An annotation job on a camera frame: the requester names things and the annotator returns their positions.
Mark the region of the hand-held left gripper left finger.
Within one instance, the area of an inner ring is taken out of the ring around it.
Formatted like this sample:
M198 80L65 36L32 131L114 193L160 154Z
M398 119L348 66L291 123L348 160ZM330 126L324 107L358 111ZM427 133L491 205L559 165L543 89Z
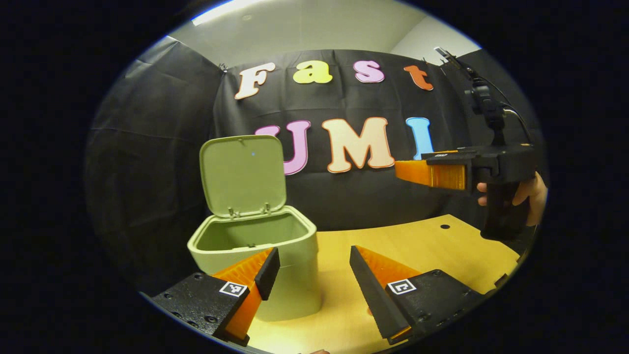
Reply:
M279 269L279 250L270 247L213 275L194 273L150 299L177 320L218 340L244 347Z

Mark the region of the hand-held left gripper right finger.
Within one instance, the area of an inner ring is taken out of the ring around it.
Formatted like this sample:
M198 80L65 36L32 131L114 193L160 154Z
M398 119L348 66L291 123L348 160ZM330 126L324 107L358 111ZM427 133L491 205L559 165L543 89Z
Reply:
M360 291L390 345L439 331L477 307L485 296L445 271L416 271L353 245L349 263Z

